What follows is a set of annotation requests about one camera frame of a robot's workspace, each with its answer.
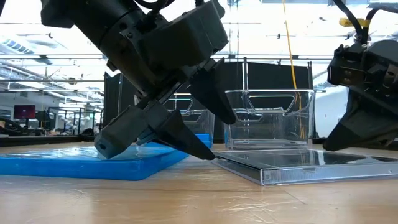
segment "desk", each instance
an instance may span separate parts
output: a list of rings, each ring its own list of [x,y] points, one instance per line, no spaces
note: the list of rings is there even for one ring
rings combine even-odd
[[[0,150],[65,146],[76,144]],[[261,187],[189,157],[140,182],[0,176],[0,217],[4,224],[397,223],[398,180]]]

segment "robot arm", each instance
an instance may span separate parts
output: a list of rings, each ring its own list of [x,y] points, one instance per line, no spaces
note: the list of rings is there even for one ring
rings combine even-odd
[[[378,10],[398,13],[386,5],[371,9],[361,24],[340,1],[336,5],[356,30],[356,42],[340,45],[328,67],[328,81],[349,87],[345,115],[323,147],[337,151],[378,143],[388,146],[398,135],[398,42],[382,40],[368,45],[369,24]]]
[[[220,87],[219,67],[210,57],[228,43],[217,0],[196,0],[196,8],[169,22],[160,10],[174,0],[42,0],[45,26],[76,25],[107,56],[111,68],[138,89],[139,103],[112,120],[95,139],[97,150],[112,158],[149,141],[201,159],[213,153],[184,125],[179,111],[163,104],[185,82],[203,106],[227,124],[235,116]],[[140,7],[151,9],[145,14]]]

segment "monitor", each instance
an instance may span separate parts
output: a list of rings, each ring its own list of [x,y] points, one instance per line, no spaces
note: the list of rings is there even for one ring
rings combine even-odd
[[[15,105],[14,119],[35,119],[35,105]]]

